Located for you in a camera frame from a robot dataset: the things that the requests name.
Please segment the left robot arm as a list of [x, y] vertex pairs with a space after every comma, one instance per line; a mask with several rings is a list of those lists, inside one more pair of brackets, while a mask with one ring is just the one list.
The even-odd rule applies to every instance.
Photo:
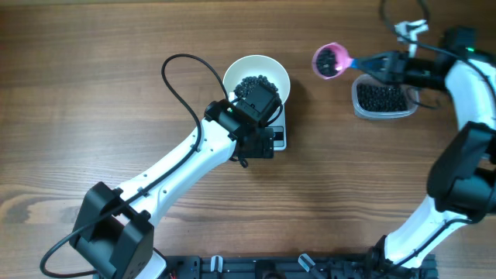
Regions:
[[102, 278], [157, 278], [167, 262], [153, 249], [154, 229], [197, 181], [231, 160], [274, 156], [272, 123], [289, 90], [254, 85], [233, 100], [212, 102], [193, 132], [141, 175], [86, 193], [70, 245]]

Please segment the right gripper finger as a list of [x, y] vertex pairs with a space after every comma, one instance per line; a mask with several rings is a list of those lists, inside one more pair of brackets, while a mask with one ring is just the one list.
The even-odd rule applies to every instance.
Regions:
[[369, 57], [358, 57], [353, 60], [353, 66], [357, 69], [383, 69], [388, 67], [393, 56], [393, 52], [383, 52]]
[[389, 67], [359, 67], [359, 70], [365, 74], [369, 74], [375, 80], [383, 84], [393, 84], [394, 81], [391, 79], [391, 70]]

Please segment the pink scoop blue handle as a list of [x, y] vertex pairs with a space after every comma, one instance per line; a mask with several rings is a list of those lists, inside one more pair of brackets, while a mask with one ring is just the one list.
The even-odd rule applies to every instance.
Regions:
[[337, 78], [349, 68], [357, 68], [355, 60], [339, 43], [318, 48], [312, 58], [312, 70], [322, 79]]

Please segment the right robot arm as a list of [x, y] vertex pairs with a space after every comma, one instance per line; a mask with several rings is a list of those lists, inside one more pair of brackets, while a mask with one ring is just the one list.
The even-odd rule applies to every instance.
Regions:
[[472, 28], [451, 27], [435, 60], [388, 51], [351, 64], [387, 85], [448, 92], [459, 128], [429, 172], [421, 205], [370, 249], [367, 268], [380, 277], [419, 268], [454, 231], [495, 212], [495, 172], [479, 166], [483, 159], [495, 161], [495, 60], [475, 50], [475, 38]]

